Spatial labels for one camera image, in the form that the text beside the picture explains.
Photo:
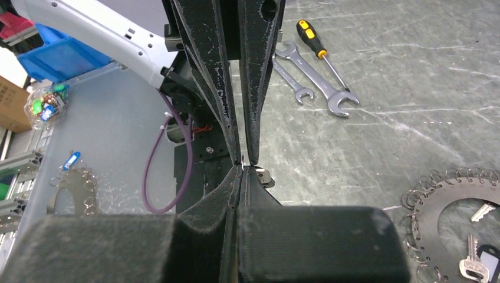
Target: metal disc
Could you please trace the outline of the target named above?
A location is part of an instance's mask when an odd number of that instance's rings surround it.
[[[434,193],[429,198],[421,198],[422,203],[417,202],[416,209],[420,239],[414,235],[417,246],[424,247],[421,252],[422,258],[429,257],[428,266],[439,268],[442,278],[448,277],[448,282],[469,283],[470,280],[461,276],[458,263],[452,259],[450,253],[439,237],[438,220],[439,215],[453,202],[462,199],[483,199],[493,203],[500,203],[500,185],[493,186],[488,180],[483,183],[478,178],[461,177],[449,180],[452,185],[440,182]]]

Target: combination wrench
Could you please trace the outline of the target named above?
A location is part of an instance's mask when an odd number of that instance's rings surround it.
[[[281,77],[292,87],[295,91],[295,100],[297,101],[298,104],[304,105],[304,102],[302,101],[302,98],[305,96],[311,97],[312,100],[314,100],[314,92],[312,89],[307,88],[299,84],[284,68],[283,66],[278,63],[278,60],[276,60],[275,54],[272,55],[272,65],[276,71],[278,71],[278,74],[281,75]]]
[[[280,51],[276,49],[276,55],[280,58],[292,61],[325,95],[327,99],[328,110],[331,114],[338,117],[348,117],[349,113],[342,111],[339,105],[342,102],[350,101],[355,105],[359,105],[359,99],[352,93],[335,89],[328,81],[326,81],[306,60],[300,56],[297,51],[297,46],[292,41],[282,42],[287,49]]]

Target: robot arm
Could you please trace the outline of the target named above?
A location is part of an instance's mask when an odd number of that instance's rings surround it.
[[[108,55],[160,88],[161,71],[177,52],[149,32],[96,0],[12,0],[20,16],[62,31]]]

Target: green object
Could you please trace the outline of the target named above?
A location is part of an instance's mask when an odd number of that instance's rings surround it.
[[[64,91],[60,92],[62,99],[66,102],[68,100],[68,89],[66,88]]]
[[[9,185],[0,183],[0,200],[4,200],[9,192]]]
[[[52,89],[54,91],[57,91],[57,92],[63,91],[66,89],[66,85],[65,84],[58,84],[58,85],[53,86]]]
[[[33,114],[37,115],[38,113],[42,112],[43,107],[42,107],[42,100],[37,99],[33,101]]]

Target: key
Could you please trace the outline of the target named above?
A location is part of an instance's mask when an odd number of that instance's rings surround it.
[[[467,279],[474,280],[476,282],[488,282],[489,269],[481,263],[477,255],[478,240],[473,234],[469,234],[467,237],[469,255],[466,259],[463,259],[459,263],[460,273],[463,277]]]
[[[496,206],[492,203],[486,202],[481,208],[474,213],[471,217],[472,222],[479,222],[479,220],[483,219],[483,217],[488,214],[488,212],[495,210]]]

